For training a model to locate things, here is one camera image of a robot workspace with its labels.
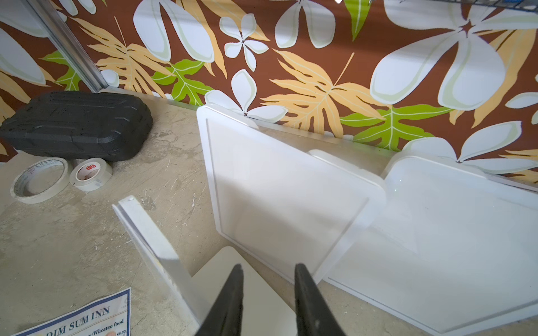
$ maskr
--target floral wallpaper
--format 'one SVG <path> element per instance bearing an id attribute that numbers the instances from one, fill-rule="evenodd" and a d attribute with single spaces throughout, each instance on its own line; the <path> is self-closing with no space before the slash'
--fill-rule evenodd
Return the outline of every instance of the floral wallpaper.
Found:
<path id="1" fill-rule="evenodd" d="M 0 1 L 0 46 L 0 124 L 43 93 L 89 91 L 20 0 Z M 0 138 L 0 162 L 15 155 Z"/>
<path id="2" fill-rule="evenodd" d="M 538 183 L 534 13 L 429 0 L 52 1 L 112 86 Z"/>

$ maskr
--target white plastic tray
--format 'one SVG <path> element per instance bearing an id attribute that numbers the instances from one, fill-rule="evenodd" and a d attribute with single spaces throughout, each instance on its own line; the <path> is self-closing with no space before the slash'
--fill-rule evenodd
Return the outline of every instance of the white plastic tray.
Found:
<path id="1" fill-rule="evenodd" d="M 538 314 L 538 194 L 402 152 L 386 209 L 327 281 L 434 335 Z"/>
<path id="2" fill-rule="evenodd" d="M 218 105 L 198 108 L 218 232 L 293 282 L 319 282 L 385 205 L 384 181 L 322 151 L 302 152 Z"/>

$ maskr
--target masking tape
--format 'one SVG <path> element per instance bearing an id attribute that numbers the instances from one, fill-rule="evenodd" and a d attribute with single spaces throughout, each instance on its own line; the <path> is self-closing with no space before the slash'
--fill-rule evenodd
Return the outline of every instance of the masking tape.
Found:
<path id="1" fill-rule="evenodd" d="M 94 191 L 102 187 L 112 177 L 112 167 L 103 159 L 88 159 L 76 166 L 69 181 L 82 191 Z"/>
<path id="2" fill-rule="evenodd" d="M 46 190 L 38 194 L 29 194 L 26 190 L 28 183 L 34 178 L 39 178 L 39 174 L 54 166 L 63 166 L 63 172 L 60 178 Z M 71 164 L 62 158 L 46 158 L 38 161 L 17 176 L 11 185 L 11 196 L 17 201 L 26 204 L 35 204 L 46 201 L 57 195 L 69 184 L 69 173 L 71 173 L 72 170 L 73 167 Z"/>

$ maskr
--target metal wire rack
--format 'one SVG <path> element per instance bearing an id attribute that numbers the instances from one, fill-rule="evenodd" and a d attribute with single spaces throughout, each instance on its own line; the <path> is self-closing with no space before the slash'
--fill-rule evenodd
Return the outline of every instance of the metal wire rack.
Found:
<path id="1" fill-rule="evenodd" d="M 517 9 L 538 13 L 538 0 L 436 0 L 470 5 Z"/>

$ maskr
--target white rectangular frame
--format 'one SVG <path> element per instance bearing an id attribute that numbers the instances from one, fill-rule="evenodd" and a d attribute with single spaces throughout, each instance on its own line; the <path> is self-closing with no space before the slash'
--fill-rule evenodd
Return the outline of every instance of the white rectangular frame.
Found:
<path id="1" fill-rule="evenodd" d="M 259 260 L 264 265 L 271 268 L 277 274 L 285 278 L 291 283 L 294 283 L 293 279 L 286 276 L 279 270 L 275 269 L 272 265 L 267 263 L 263 258 L 260 258 L 256 253 L 242 245 L 240 242 L 236 241 L 234 238 L 228 236 L 222 231 L 221 219 L 220 219 L 220 210 L 218 208 L 218 197 L 216 189 L 215 174 L 213 168 L 213 160 L 211 155 L 211 144 L 209 140 L 209 134 L 207 129 L 207 120 L 211 119 L 213 121 L 219 122 L 221 125 L 226 126 L 234 131 L 240 132 L 247 135 L 255 135 L 259 141 L 264 143 L 275 143 L 279 142 L 276 139 L 273 139 L 269 135 L 263 134 L 259 131 L 256 123 L 250 118 L 246 118 L 238 115 L 237 113 L 231 112 L 219 105 L 216 104 L 207 104 L 198 108 L 196 112 L 198 118 L 198 124 L 200 128 L 200 137 L 202 142 L 203 156 L 206 163 L 206 171 L 208 176 L 209 184 L 209 193 L 211 195 L 211 204 L 213 207 L 213 214 L 215 217 L 215 226 L 217 232 L 233 242 L 241 249 L 252 255 L 254 258 Z M 316 158 L 320 161 L 327 163 L 328 165 L 334 168 L 339 169 L 345 174 L 350 174 L 354 178 L 360 178 L 363 181 L 369 183 L 369 193 L 371 198 L 364 205 L 363 209 L 360 212 L 355 220 L 344 230 L 341 237 L 337 242 L 332 246 L 329 253 L 325 259 L 321 262 L 320 266 L 313 271 L 312 278 L 316 283 L 319 283 L 323 277 L 327 274 L 330 268 L 344 255 L 344 253 L 351 247 L 354 243 L 357 235 L 360 234 L 362 230 L 365 230 L 376 218 L 376 216 L 382 211 L 386 204 L 386 188 L 385 182 L 378 175 L 375 175 L 369 171 L 359 169 L 358 167 L 341 160 L 333 155 L 325 153 L 323 151 L 312 150 L 308 154 L 302 152 L 292 146 L 282 144 L 282 151 L 289 154 L 293 157 L 299 157 L 307 160 Z"/>

